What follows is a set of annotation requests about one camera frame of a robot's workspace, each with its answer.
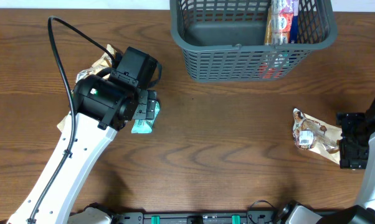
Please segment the teal wet wipes pack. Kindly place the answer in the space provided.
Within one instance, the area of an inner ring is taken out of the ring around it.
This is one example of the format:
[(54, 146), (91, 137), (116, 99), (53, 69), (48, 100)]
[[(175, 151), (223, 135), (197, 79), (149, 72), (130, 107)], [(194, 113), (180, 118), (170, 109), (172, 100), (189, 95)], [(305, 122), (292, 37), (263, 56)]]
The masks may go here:
[(153, 131), (153, 125), (156, 121), (156, 118), (160, 112), (160, 104), (156, 102), (154, 108), (154, 118), (149, 120), (136, 119), (135, 123), (131, 129), (132, 134), (150, 134)]

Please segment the beige nut snack bag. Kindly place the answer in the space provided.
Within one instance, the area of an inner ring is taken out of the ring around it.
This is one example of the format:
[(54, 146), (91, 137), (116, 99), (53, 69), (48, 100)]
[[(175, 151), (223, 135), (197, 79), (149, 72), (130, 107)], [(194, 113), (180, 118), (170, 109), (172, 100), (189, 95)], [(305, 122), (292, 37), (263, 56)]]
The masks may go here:
[(305, 114), (298, 108), (293, 109), (293, 119), (292, 134), (296, 147), (319, 154), (339, 165), (341, 128)]

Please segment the grey plastic basket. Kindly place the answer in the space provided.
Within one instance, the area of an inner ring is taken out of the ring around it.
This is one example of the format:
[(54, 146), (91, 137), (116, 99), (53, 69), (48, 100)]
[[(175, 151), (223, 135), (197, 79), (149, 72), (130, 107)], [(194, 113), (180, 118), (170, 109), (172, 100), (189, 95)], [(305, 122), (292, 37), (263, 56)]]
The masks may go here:
[(284, 77), (338, 30), (330, 0), (299, 0), (283, 44), (265, 43), (270, 1), (170, 0), (171, 35), (197, 82), (262, 81)]

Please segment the orange capped snack tube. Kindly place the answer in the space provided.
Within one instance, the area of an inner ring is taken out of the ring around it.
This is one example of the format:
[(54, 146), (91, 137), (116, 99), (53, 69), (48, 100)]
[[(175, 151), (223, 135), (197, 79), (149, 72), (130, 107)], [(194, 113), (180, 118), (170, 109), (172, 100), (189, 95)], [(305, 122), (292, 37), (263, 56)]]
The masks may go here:
[[(264, 45), (272, 44), (272, 6), (268, 8), (267, 14), (267, 26), (265, 31)], [(264, 79), (280, 78), (282, 71), (279, 69), (279, 62), (277, 59), (276, 52), (269, 52), (264, 55), (263, 62), (259, 66), (258, 72)]]

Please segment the tissue pack multipack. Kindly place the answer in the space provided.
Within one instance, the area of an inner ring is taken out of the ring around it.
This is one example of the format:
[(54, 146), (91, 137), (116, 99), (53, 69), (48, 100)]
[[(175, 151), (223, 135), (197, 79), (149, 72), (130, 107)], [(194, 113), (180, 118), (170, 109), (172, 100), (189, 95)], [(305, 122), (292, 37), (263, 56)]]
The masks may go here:
[(271, 44), (296, 44), (298, 42), (298, 0), (271, 0)]

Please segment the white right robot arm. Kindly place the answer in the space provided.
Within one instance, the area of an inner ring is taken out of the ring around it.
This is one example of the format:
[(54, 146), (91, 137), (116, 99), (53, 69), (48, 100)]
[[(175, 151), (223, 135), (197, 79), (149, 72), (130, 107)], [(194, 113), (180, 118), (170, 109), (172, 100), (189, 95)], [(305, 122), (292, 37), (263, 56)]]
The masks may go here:
[(336, 124), (342, 128), (340, 167), (365, 170), (354, 205), (321, 216), (300, 203), (288, 203), (272, 223), (375, 224), (375, 98), (365, 113), (338, 113)]

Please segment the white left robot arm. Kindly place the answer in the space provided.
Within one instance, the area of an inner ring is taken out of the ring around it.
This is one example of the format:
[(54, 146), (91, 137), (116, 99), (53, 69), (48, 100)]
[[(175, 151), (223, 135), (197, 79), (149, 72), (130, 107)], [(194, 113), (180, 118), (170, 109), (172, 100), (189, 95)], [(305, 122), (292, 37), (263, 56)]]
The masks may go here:
[(157, 84), (113, 73), (89, 75), (74, 88), (75, 110), (38, 181), (9, 223), (66, 223), (90, 171), (132, 119), (153, 119)]

